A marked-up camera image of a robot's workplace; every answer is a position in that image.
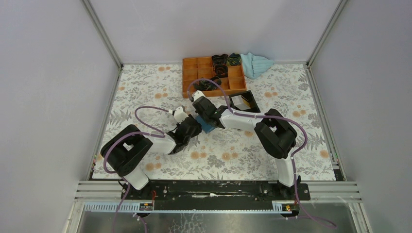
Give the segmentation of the blue leather card holder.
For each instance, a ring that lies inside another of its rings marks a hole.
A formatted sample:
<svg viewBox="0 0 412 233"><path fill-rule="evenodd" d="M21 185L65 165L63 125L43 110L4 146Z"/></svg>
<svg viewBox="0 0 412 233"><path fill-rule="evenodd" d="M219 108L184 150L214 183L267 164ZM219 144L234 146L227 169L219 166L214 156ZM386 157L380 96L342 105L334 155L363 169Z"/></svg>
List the blue leather card holder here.
<svg viewBox="0 0 412 233"><path fill-rule="evenodd" d="M201 116L196 116L195 119L196 119L196 121L201 125L201 128L202 128L202 131L203 131L203 132L205 132L205 133L210 133L210 132L212 132L212 131L215 129L214 126L206 123L206 122L202 119Z"/></svg>

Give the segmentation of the orange compartment tray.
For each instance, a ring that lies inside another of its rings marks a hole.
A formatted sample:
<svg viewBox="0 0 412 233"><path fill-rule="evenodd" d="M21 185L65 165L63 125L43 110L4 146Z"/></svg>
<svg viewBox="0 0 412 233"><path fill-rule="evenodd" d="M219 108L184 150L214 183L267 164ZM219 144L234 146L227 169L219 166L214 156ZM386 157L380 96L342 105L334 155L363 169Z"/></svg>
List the orange compartment tray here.
<svg viewBox="0 0 412 233"><path fill-rule="evenodd" d="M213 55L183 59L182 95L197 91L205 78L215 81L227 95L247 90L240 55Z"/></svg>

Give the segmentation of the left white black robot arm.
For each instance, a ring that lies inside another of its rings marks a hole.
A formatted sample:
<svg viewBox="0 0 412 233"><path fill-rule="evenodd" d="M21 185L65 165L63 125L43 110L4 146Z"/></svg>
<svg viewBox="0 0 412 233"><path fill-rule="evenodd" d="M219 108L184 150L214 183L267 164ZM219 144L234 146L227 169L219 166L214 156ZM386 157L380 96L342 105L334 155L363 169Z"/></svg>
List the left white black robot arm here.
<svg viewBox="0 0 412 233"><path fill-rule="evenodd" d="M201 124L191 115L165 135L141 132L137 126L128 125L102 147L103 167L109 173L107 166L110 165L114 173L132 186L132 193L138 199L146 199L151 192L149 178L138 168L144 156L147 153L176 154L201 131Z"/></svg>

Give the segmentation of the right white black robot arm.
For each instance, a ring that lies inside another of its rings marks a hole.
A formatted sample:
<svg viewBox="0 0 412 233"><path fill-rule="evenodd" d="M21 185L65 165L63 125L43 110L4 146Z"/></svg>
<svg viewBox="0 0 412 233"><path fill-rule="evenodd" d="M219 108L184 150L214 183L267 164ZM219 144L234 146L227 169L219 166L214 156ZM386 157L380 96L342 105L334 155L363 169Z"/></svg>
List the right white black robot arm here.
<svg viewBox="0 0 412 233"><path fill-rule="evenodd" d="M298 193L295 184L290 150L296 145L297 132L289 122L272 118L281 117L279 111L270 109L265 114L252 115L226 106L216 107L208 98L194 97L192 105L202 120L213 127L254 132L264 150L273 158L278 171L279 195L291 200Z"/></svg>

